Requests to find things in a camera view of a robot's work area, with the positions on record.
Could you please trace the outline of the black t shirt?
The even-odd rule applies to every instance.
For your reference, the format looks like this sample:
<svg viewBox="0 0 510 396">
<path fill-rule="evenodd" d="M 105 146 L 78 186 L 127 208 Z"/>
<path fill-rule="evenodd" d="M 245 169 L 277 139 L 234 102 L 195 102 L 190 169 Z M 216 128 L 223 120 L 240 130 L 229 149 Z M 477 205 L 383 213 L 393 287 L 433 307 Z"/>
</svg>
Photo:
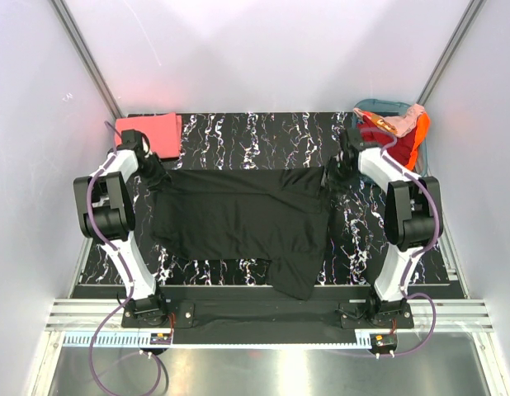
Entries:
<svg viewBox="0 0 510 396">
<path fill-rule="evenodd" d="M 328 245 L 324 167 L 169 170 L 154 192 L 150 233 L 187 260 L 260 259 L 290 297 L 314 291 Z"/>
</svg>

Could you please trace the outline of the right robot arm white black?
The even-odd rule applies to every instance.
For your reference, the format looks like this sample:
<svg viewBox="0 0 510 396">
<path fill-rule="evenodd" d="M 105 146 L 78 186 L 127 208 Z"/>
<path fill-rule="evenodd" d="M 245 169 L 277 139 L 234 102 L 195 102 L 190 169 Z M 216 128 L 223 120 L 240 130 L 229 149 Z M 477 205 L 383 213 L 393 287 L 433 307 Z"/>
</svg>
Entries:
<svg viewBox="0 0 510 396">
<path fill-rule="evenodd" d="M 386 145 L 364 140 L 366 132 L 377 130 L 346 127 L 340 134 L 339 153 L 329 160 L 325 181 L 332 191 L 344 192 L 362 175 L 386 194 L 384 233 L 389 245 L 380 274 L 363 304 L 354 311 L 339 310 L 354 323 L 366 321 L 387 328 L 410 315 L 410 276 L 442 235 L 443 220 L 439 181 L 421 177 L 395 161 L 388 153 L 397 143 L 391 133 L 382 132 L 390 138 Z"/>
</svg>

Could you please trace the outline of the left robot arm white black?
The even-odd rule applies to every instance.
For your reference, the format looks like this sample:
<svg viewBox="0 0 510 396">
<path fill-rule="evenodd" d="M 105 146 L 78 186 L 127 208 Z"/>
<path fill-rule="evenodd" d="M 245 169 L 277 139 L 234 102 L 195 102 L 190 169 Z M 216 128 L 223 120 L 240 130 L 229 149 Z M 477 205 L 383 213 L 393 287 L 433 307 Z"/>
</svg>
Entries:
<svg viewBox="0 0 510 396">
<path fill-rule="evenodd" d="M 151 191 L 168 184 L 169 177 L 146 135 L 138 130 L 119 133 L 121 142 L 91 175 L 73 181 L 79 227 L 98 243 L 115 265 L 125 286 L 120 302 L 125 326 L 172 326 L 174 315 L 135 239 L 134 204 L 126 183 L 137 173 Z"/>
</svg>

